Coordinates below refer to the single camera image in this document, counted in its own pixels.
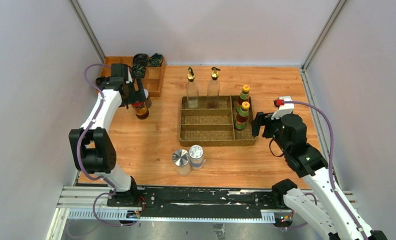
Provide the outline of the clear oil bottle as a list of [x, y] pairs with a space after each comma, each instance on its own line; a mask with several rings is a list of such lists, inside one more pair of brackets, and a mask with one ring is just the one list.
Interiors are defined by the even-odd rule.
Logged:
[[186, 97], [188, 108], [197, 109], [199, 107], [199, 88], [195, 82], [195, 74], [192, 67], [188, 67]]

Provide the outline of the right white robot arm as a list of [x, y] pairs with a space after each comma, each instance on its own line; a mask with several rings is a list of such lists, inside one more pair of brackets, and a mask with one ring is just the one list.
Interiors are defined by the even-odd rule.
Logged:
[[272, 204], [298, 213], [325, 240], [385, 240], [381, 230], [374, 230], [353, 208], [329, 173], [329, 164], [321, 152], [307, 142], [307, 126], [293, 113], [275, 118], [273, 113], [258, 112], [251, 121], [252, 135], [275, 142], [287, 165], [303, 179], [322, 204], [320, 209], [290, 179], [274, 184]]

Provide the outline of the woven wicker divided tray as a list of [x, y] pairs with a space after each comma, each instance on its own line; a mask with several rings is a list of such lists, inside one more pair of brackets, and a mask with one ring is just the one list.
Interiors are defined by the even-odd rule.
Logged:
[[248, 102], [248, 119], [244, 129], [235, 128], [237, 95], [219, 96], [216, 108], [208, 108], [207, 97], [198, 98], [198, 108], [189, 108], [187, 97], [181, 98], [179, 111], [179, 143], [183, 147], [253, 146], [256, 138], [252, 135], [251, 121], [254, 119], [253, 104]]

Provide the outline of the yellow-cap sauce bottle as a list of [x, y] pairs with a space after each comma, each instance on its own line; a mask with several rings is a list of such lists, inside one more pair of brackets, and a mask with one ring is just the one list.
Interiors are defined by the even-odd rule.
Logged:
[[246, 122], [249, 118], [249, 109], [250, 103], [248, 101], [244, 101], [241, 103], [240, 107], [238, 108], [237, 115], [234, 121], [234, 128], [238, 131], [242, 131], [246, 127]]
[[250, 93], [250, 85], [245, 84], [242, 87], [241, 93], [239, 94], [237, 101], [236, 101], [236, 107], [235, 110], [238, 112], [239, 109], [241, 108], [241, 105], [243, 102], [248, 102], [249, 101], [249, 93]]

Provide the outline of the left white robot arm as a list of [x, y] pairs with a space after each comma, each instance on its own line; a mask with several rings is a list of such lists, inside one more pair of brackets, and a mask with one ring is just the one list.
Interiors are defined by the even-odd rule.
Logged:
[[139, 201], [137, 184], [117, 164], [109, 128], [119, 107], [144, 109], [146, 116], [149, 111], [142, 81], [132, 76], [131, 68], [125, 63], [113, 63], [109, 68], [110, 76], [99, 85], [87, 80], [97, 90], [97, 99], [85, 122], [71, 129], [68, 139], [76, 169], [89, 180], [105, 181], [121, 202], [132, 207]]

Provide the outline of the white-lid sauce jar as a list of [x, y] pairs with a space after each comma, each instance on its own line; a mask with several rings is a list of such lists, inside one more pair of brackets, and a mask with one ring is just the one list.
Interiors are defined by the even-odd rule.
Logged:
[[145, 105], [149, 109], [152, 106], [152, 100], [150, 98], [150, 93], [147, 89], [144, 89], [145, 94]]

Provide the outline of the red-lid sauce jar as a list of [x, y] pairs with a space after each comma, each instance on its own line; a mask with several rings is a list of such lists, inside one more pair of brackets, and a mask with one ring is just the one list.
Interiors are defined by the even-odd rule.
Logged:
[[143, 101], [132, 103], [131, 106], [135, 110], [135, 115], [138, 119], [144, 120], [149, 116], [149, 109]]

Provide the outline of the brownish glass oil bottle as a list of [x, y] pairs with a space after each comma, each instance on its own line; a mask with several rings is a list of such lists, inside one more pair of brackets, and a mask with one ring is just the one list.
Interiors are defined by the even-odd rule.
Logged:
[[216, 109], [218, 106], [221, 87], [219, 81], [220, 69], [213, 66], [211, 70], [211, 80], [207, 86], [207, 106], [209, 109]]

